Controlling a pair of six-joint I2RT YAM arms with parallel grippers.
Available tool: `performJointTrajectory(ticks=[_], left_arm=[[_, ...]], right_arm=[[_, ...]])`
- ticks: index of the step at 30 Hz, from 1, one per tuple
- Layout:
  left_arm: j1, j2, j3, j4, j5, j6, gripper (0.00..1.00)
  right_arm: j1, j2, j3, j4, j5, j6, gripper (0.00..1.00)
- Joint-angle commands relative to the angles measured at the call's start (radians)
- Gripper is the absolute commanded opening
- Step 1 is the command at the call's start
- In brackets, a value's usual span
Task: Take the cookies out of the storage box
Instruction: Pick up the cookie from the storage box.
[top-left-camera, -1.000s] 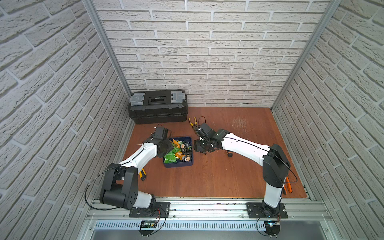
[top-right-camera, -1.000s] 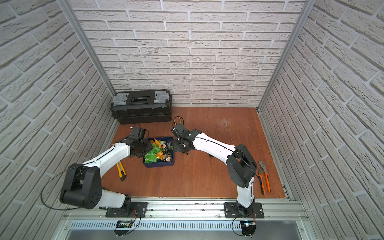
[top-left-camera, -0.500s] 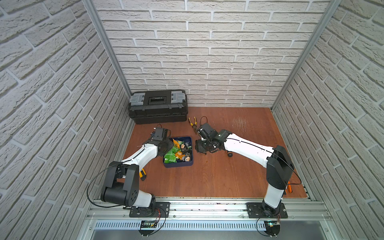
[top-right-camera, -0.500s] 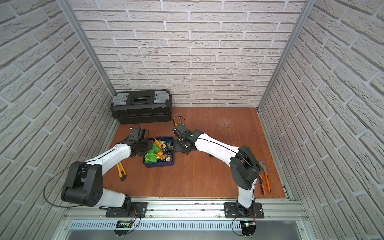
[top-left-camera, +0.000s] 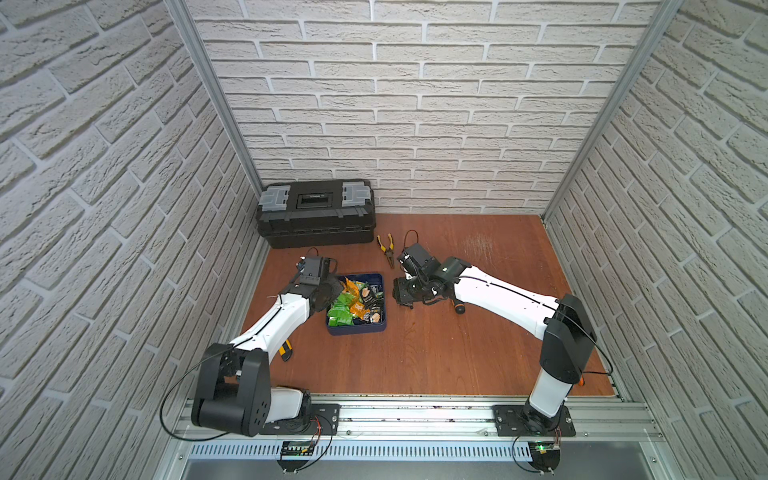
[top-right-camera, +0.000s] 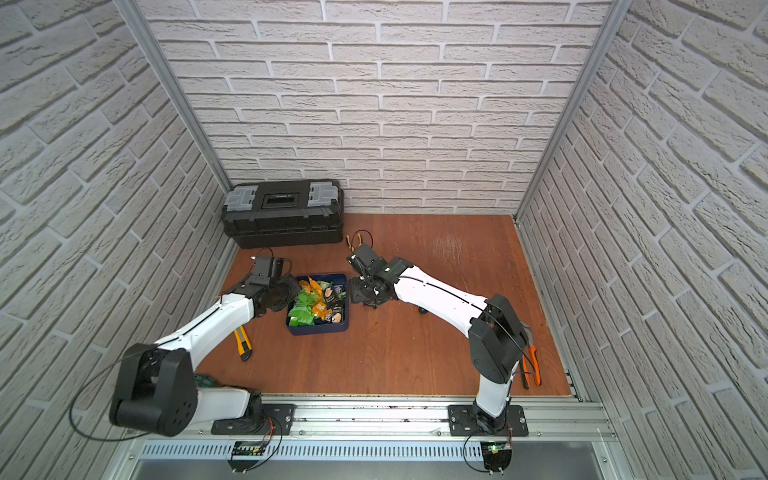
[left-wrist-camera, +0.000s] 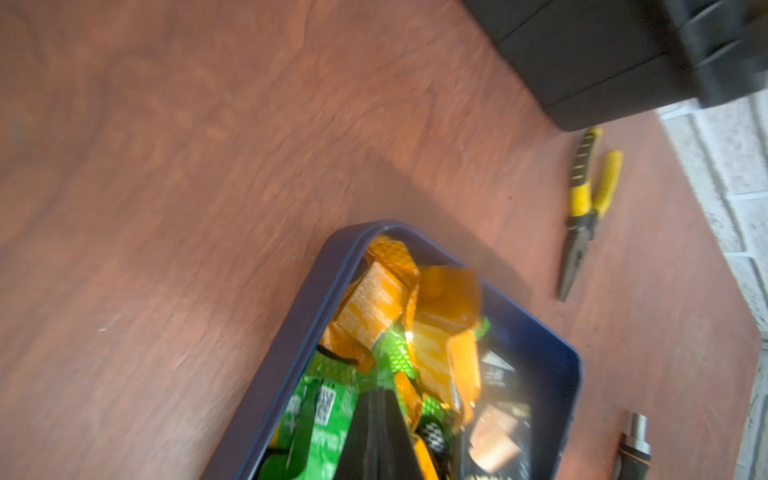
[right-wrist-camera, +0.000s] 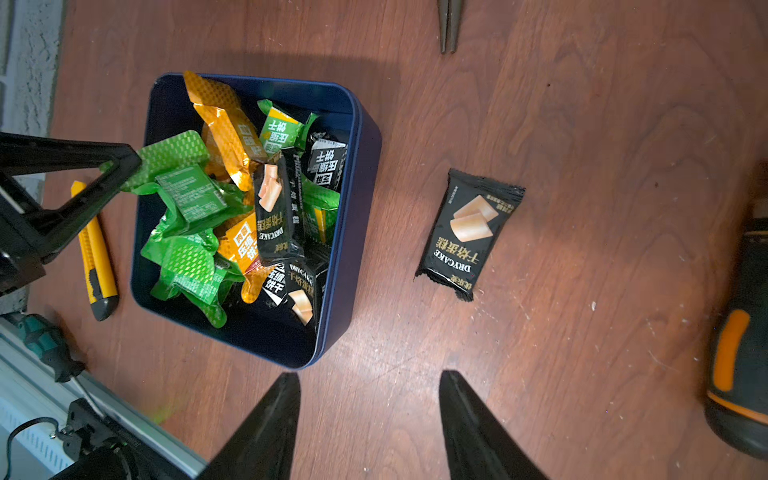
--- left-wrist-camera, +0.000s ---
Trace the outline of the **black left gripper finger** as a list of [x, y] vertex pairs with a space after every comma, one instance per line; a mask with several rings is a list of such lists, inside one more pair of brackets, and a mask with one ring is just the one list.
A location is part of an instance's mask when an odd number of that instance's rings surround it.
[[396, 393], [360, 395], [334, 479], [422, 479]]

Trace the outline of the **dark blue storage box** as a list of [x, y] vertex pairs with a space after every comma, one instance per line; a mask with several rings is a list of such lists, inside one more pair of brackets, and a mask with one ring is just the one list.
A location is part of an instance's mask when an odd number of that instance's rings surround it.
[[333, 233], [204, 470], [334, 479], [358, 399], [393, 390], [422, 479], [552, 479], [578, 353], [416, 229]]

